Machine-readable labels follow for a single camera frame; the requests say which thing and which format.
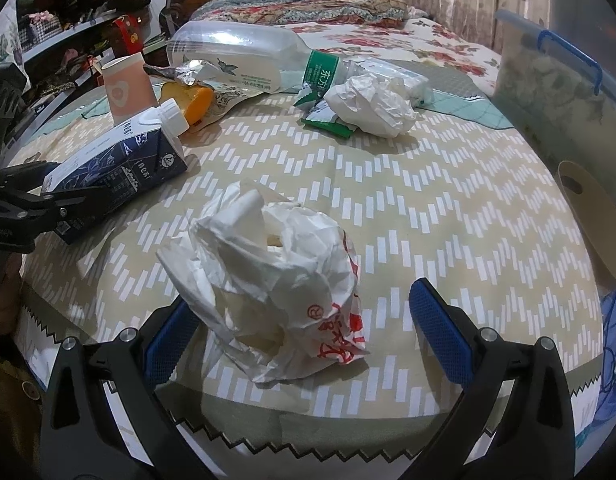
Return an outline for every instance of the clear plastic bottle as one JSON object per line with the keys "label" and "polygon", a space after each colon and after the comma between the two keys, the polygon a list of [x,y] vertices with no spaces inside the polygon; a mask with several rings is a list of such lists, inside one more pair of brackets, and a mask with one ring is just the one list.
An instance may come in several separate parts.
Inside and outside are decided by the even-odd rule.
{"label": "clear plastic bottle", "polygon": [[311,50],[292,30],[267,25],[188,22],[166,51],[171,66],[203,59],[218,69],[217,79],[268,93],[297,92],[307,71],[306,80],[324,89],[346,73],[337,56]]}

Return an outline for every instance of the plastic storage box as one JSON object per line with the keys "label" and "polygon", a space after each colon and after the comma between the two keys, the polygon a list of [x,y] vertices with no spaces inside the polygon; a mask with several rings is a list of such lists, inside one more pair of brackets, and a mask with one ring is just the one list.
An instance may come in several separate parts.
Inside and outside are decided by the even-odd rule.
{"label": "plastic storage box", "polygon": [[549,27],[616,79],[616,15],[606,0],[550,0]]}
{"label": "plastic storage box", "polygon": [[550,30],[507,10],[492,101],[555,174],[584,167],[616,205],[616,80]]}

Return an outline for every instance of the brown jacket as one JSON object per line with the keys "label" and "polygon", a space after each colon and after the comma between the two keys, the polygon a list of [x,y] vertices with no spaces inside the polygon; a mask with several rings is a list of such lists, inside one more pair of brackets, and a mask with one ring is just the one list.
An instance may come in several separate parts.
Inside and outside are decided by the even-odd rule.
{"label": "brown jacket", "polygon": [[42,394],[23,359],[0,358],[0,480],[38,478]]}

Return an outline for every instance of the human hand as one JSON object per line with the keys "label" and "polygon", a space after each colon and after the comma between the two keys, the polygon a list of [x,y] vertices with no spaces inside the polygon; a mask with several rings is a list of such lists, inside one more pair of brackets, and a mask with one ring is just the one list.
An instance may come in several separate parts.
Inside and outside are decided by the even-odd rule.
{"label": "human hand", "polygon": [[21,294],[21,254],[12,253],[6,261],[5,275],[0,283],[0,335],[15,330]]}

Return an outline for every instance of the blue gripper pad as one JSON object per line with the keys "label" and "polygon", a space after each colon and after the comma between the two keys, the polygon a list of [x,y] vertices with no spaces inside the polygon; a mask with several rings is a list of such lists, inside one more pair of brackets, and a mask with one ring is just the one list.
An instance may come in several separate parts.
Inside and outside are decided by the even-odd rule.
{"label": "blue gripper pad", "polygon": [[472,381],[472,350],[446,311],[446,304],[417,280],[408,296],[412,319],[421,327],[451,383]]}
{"label": "blue gripper pad", "polygon": [[199,325],[199,318],[178,298],[170,317],[152,339],[144,354],[144,381],[152,390],[168,381],[179,358]]}

